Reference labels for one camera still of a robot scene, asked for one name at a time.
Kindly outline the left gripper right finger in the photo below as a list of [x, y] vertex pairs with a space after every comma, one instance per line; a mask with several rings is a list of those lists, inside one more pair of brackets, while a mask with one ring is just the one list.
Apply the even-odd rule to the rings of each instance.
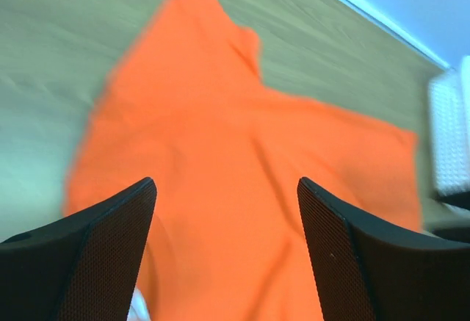
[[309, 178], [300, 215], [325, 320], [467, 320], [469, 228], [396, 226]]

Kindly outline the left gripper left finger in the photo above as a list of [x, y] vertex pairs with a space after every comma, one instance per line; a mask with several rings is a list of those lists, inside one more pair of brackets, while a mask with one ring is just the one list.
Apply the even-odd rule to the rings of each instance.
[[1, 242], [1, 319], [126, 320], [155, 203], [144, 178]]

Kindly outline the orange t-shirt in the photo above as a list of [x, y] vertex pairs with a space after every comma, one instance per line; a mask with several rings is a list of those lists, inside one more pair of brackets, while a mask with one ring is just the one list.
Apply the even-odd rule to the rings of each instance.
[[302, 177], [421, 228], [416, 135], [268, 88], [258, 58], [217, 0], [165, 0], [92, 113], [64, 210], [155, 181], [137, 282], [152, 320], [322, 319]]

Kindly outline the white perforated basket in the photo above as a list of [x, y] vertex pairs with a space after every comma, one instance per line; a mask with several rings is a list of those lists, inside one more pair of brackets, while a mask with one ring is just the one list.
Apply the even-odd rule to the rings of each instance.
[[449, 196], [469, 191], [469, 57], [428, 87], [435, 189]]

